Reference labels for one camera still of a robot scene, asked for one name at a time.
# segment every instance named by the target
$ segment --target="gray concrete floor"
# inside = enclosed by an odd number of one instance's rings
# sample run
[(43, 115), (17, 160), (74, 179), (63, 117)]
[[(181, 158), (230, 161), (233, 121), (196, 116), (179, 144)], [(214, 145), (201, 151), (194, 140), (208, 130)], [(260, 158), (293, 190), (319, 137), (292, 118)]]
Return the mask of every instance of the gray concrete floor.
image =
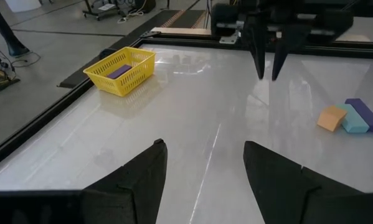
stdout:
[[(187, 9), (195, 1), (171, 0), (170, 9)], [(15, 14), (5, 0), (0, 0), (0, 11), (12, 29), (17, 30), (15, 33), (18, 38), (42, 57), (30, 67), (18, 68), (16, 72), (21, 82), (0, 93), (0, 142), (68, 92), (68, 89), (58, 88), (57, 85), (90, 61), (101, 49), (121, 38), (116, 35), (129, 34), (166, 6), (166, 0), (156, 0), (156, 8), (149, 14), (118, 24), (120, 17), (117, 15), (100, 22), (93, 17), (84, 18), (82, 10), (85, 5), (82, 0), (55, 0), (54, 4), (44, 2), (39, 9)], [(214, 0), (214, 4), (217, 2), (227, 0)], [(206, 1), (200, 0), (192, 9), (205, 7)], [(373, 19), (356, 19), (350, 34), (373, 41)], [(0, 49), (7, 54), (1, 35)], [(33, 61), (35, 55), (26, 58)]]

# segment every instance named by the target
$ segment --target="purple block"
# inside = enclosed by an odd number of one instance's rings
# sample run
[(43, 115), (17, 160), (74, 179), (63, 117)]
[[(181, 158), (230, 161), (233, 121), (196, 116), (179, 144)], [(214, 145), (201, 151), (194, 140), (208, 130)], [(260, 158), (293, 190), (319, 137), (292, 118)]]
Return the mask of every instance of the purple block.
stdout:
[(368, 132), (373, 132), (373, 112), (361, 99), (347, 99), (346, 104), (350, 104), (359, 113), (363, 120), (369, 125)]
[(107, 78), (116, 79), (120, 77), (122, 74), (126, 73), (132, 67), (129, 65), (123, 65), (121, 68), (115, 70), (113, 73), (107, 76)]

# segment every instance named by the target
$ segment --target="teal block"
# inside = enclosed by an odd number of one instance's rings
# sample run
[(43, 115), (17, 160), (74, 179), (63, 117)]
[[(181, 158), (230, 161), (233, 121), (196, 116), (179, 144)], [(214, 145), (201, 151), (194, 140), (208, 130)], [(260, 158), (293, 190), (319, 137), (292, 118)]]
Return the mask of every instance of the teal block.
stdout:
[(347, 111), (347, 115), (341, 125), (348, 133), (366, 133), (367, 130), (369, 130), (369, 125), (363, 120), (352, 105), (340, 104), (336, 106)]

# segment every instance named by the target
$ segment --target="black metal frame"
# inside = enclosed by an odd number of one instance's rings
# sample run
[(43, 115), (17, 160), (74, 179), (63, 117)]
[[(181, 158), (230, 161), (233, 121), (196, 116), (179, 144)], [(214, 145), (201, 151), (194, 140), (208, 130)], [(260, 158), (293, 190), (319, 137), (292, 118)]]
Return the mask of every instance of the black metal frame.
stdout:
[[(204, 35), (180, 35), (180, 34), (158, 34), (149, 38), (138, 38), (130, 47), (138, 48), (143, 44), (175, 45), (185, 47), (203, 47), (229, 50), (248, 50), (241, 43), (235, 45), (220, 44), (215, 37)], [(267, 45), (267, 51), (273, 52), (274, 47)], [(305, 45), (295, 50), (293, 54), (320, 55), (328, 57), (353, 57), (373, 59), (373, 42), (334, 42), (329, 45)], [(0, 162), (25, 143), (35, 133), (41, 130), (47, 123), (52, 121), (63, 110), (70, 106), (75, 100), (82, 96), (90, 87), (92, 81), (86, 78), (78, 86), (73, 88), (61, 99), (48, 107), (44, 112), (27, 123), (12, 136), (0, 144)]]

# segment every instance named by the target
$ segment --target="blue block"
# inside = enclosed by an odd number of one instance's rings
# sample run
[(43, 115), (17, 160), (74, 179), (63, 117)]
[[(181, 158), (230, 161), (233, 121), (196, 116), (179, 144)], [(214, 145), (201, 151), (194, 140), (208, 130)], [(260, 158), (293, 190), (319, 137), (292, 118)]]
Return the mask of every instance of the blue block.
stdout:
[(352, 105), (341, 104), (336, 106), (347, 111), (347, 115), (341, 125), (348, 133), (366, 133), (367, 130), (369, 130), (369, 125), (363, 120)]
[(123, 65), (121, 68), (115, 70), (113, 73), (109, 74), (107, 78), (116, 79), (120, 77), (122, 74), (126, 73), (132, 67), (129, 65)]
[(369, 132), (373, 132), (373, 112), (366, 106), (361, 99), (347, 99), (347, 104), (350, 104), (359, 113), (363, 120), (369, 125)]

